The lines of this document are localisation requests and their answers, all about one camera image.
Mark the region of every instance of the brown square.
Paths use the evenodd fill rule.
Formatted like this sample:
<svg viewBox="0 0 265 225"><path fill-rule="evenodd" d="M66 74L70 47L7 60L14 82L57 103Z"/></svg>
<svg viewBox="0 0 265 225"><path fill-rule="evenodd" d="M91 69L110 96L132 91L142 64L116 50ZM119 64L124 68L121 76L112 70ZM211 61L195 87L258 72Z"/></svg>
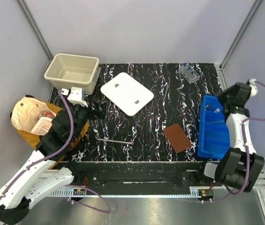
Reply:
<svg viewBox="0 0 265 225"><path fill-rule="evenodd" d="M165 128L163 132L177 153L186 150L187 148L192 146L188 137L186 136L186 134L181 129L178 123L168 128Z"/></svg>

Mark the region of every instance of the reflective floor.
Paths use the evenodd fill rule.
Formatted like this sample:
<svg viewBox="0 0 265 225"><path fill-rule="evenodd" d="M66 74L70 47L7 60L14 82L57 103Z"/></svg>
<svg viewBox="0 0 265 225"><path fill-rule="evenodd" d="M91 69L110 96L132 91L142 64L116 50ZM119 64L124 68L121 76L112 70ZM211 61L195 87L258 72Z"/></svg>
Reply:
<svg viewBox="0 0 265 225"><path fill-rule="evenodd" d="M215 191L215 199L224 195L224 190ZM265 225L254 191L203 205L193 199L175 198L107 200L112 206L112 214L72 205L66 199L48 197L29 212L21 225ZM107 209L99 198L85 198L81 202Z"/></svg>

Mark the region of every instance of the blue tray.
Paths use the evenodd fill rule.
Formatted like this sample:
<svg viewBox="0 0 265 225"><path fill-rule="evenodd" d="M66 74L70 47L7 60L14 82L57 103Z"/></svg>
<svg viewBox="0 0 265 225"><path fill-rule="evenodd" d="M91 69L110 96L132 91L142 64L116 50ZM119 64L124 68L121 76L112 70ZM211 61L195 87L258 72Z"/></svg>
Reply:
<svg viewBox="0 0 265 225"><path fill-rule="evenodd" d="M205 95L200 106L198 155L222 159L230 147L229 130L217 97Z"/></svg>

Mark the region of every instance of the marble tabletop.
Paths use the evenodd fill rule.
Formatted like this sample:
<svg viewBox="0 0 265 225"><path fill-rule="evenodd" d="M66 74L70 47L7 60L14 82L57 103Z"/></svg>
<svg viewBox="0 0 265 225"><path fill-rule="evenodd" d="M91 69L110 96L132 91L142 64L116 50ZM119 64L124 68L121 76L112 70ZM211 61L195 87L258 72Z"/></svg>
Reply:
<svg viewBox="0 0 265 225"><path fill-rule="evenodd" d="M179 64L101 64L97 86L88 100L107 101L104 120L89 121L90 128L79 149L68 160L76 161L199 161L197 155L200 104L204 95L215 95L220 83L213 64L191 64L201 75L200 80L189 84L179 73ZM100 88L119 73L125 72L153 92L153 100L135 116L124 114L102 95ZM166 97L166 86L169 85ZM54 88L51 103L63 107ZM176 153L163 129L178 123L190 139L192 146ZM133 142L133 145L102 142L107 138Z"/></svg>

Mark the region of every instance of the white plastic bin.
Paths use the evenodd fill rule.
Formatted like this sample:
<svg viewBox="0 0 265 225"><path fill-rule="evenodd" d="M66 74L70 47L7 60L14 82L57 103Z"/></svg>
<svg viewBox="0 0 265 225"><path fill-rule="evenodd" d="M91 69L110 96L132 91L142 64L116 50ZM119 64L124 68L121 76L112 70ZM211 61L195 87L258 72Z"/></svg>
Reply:
<svg viewBox="0 0 265 225"><path fill-rule="evenodd" d="M71 89L84 88L91 95L95 89L99 72L99 59L81 55L59 53L54 56L45 72L45 79L54 87Z"/></svg>

